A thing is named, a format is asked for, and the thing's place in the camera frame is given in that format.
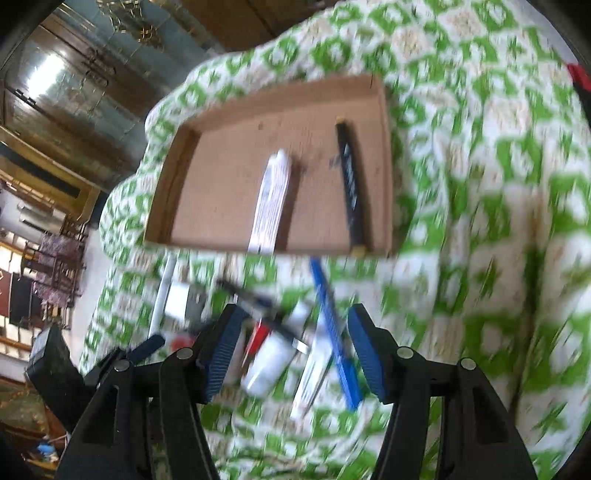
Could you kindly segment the pink white ointment tube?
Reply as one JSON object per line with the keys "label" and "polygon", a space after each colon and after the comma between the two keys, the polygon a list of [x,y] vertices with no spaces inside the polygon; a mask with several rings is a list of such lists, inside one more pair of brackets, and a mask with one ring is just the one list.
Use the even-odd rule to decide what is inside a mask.
{"label": "pink white ointment tube", "polygon": [[277,150],[267,160],[254,209],[247,246],[249,253],[273,254],[290,186],[292,166],[290,156],[283,149]]}

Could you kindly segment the dark wooden chairs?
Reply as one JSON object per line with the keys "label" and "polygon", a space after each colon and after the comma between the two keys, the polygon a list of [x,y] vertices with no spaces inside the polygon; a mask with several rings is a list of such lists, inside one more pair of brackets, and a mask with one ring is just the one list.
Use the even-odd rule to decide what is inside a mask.
{"label": "dark wooden chairs", "polygon": [[81,277],[86,269],[84,254],[87,224],[65,218],[58,234],[44,233],[38,244],[26,242],[21,255],[20,279],[31,285],[27,312],[18,326],[42,329],[56,324],[71,328],[71,311],[81,296]]}

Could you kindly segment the wooden glass cabinet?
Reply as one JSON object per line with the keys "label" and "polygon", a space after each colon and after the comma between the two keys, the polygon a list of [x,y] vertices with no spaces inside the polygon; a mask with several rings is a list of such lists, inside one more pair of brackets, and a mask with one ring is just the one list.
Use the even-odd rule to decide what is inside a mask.
{"label": "wooden glass cabinet", "polygon": [[39,1],[1,63],[1,124],[98,188],[134,173],[150,109],[198,64],[276,38],[321,1]]}

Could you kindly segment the black gel pen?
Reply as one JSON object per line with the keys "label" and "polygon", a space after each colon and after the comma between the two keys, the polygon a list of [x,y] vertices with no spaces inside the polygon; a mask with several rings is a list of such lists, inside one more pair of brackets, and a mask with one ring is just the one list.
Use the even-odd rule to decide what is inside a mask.
{"label": "black gel pen", "polygon": [[229,280],[218,278],[216,286],[224,289],[230,295],[235,296],[238,300],[238,305],[244,311],[249,313],[253,320],[260,321],[266,327],[269,327],[273,333],[280,334],[283,340],[287,341],[291,347],[301,354],[308,355],[310,353],[310,346],[301,340],[300,336],[294,333],[293,329],[288,328],[283,324],[283,310],[280,310],[268,299],[263,299],[256,294],[246,290],[245,288],[237,286]]}

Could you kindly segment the white dropper bottle red label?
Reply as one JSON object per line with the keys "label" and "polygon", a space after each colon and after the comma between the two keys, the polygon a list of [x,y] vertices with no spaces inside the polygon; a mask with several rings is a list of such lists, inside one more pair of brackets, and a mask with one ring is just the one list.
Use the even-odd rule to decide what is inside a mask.
{"label": "white dropper bottle red label", "polygon": [[249,396],[263,398],[269,395],[297,353],[308,355],[310,346],[301,335],[310,314],[311,304],[301,300],[280,322],[263,322],[270,333],[256,351],[240,383]]}

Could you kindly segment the shallow cardboard tray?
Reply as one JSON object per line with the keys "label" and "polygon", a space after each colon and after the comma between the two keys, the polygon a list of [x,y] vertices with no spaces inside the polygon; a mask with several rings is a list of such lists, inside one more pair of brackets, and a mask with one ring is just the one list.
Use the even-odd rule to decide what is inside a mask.
{"label": "shallow cardboard tray", "polygon": [[217,252],[385,256],[393,194],[382,81],[294,82],[181,124],[144,239]]}

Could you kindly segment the small white cream tube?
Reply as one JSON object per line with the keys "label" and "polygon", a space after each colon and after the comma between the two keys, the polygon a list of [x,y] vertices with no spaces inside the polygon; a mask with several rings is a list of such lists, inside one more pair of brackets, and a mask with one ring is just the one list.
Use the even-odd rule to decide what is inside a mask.
{"label": "small white cream tube", "polygon": [[291,408],[290,412],[291,419],[301,420],[308,413],[311,405],[314,404],[315,396],[321,388],[331,358],[332,341],[329,337],[328,328],[325,326],[325,315],[320,312],[318,313],[315,338],[311,343],[311,351],[308,354],[308,360],[305,363],[304,372],[301,375],[300,384],[298,384],[294,396],[293,408]]}

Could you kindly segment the red clear lighter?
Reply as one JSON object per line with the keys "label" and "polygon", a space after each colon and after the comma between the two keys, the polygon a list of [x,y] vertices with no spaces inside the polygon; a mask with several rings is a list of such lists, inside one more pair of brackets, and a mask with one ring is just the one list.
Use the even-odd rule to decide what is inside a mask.
{"label": "red clear lighter", "polygon": [[270,334],[270,327],[263,321],[256,323],[256,326],[252,330],[252,334],[249,337],[249,342],[245,346],[245,354],[242,357],[242,370],[246,371],[249,369],[250,363],[256,357],[260,347]]}

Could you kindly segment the green white patterned quilt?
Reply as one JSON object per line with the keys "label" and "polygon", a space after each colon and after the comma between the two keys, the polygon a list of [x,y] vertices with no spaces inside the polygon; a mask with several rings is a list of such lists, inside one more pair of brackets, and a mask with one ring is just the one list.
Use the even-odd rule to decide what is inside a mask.
{"label": "green white patterned quilt", "polygon": [[166,252],[144,229],[180,124],[266,87],[360,73],[386,87],[394,253],[325,259],[335,303],[362,303],[426,358],[473,359],[550,479],[590,424],[590,128],[520,1],[342,2],[190,71],[148,114],[139,168],[106,202],[112,267],[79,367],[147,336]]}

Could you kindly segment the blue marker pen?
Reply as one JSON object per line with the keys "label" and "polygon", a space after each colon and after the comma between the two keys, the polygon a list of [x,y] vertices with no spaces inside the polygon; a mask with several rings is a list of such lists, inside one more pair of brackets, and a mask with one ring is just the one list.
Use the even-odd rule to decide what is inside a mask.
{"label": "blue marker pen", "polygon": [[332,358],[339,374],[342,394],[345,396],[349,411],[356,411],[362,401],[361,390],[353,359],[346,351],[342,341],[342,332],[339,330],[341,323],[339,323],[338,311],[335,309],[334,299],[332,299],[331,287],[325,277],[320,259],[311,257],[310,267],[315,282],[315,291],[317,291],[318,304],[320,304],[321,313],[325,318],[325,329],[327,329],[329,340],[332,342]]}

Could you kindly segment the white charger plug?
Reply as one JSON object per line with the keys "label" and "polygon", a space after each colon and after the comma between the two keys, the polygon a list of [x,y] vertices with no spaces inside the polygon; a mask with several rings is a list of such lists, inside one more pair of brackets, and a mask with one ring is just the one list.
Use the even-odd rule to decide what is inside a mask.
{"label": "white charger plug", "polygon": [[173,281],[164,306],[164,315],[177,322],[199,322],[206,301],[204,287]]}

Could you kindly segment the white marker pen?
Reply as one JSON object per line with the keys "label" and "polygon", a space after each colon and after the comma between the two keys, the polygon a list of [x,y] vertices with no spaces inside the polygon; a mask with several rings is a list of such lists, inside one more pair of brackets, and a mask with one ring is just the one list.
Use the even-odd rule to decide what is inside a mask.
{"label": "white marker pen", "polygon": [[160,330],[160,321],[164,315],[165,303],[172,283],[173,273],[176,266],[176,255],[169,252],[166,256],[164,272],[158,286],[155,303],[150,318],[148,336],[156,335]]}

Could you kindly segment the red black cloth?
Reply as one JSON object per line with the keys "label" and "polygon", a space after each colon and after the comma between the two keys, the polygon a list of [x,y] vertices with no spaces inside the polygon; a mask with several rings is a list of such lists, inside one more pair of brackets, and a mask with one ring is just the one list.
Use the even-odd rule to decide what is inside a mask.
{"label": "red black cloth", "polygon": [[591,79],[582,65],[569,63],[567,65],[567,69],[574,84],[581,87],[585,91],[591,91]]}

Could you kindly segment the black marker yellow cap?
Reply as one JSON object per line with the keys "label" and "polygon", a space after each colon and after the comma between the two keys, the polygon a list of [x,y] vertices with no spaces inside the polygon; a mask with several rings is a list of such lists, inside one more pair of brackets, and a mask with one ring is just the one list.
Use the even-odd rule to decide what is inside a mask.
{"label": "black marker yellow cap", "polygon": [[339,118],[335,123],[341,160],[342,182],[344,182],[346,203],[346,227],[349,231],[349,248],[355,257],[363,257],[368,251],[365,222],[363,221],[363,199],[360,191],[356,155],[349,125]]}

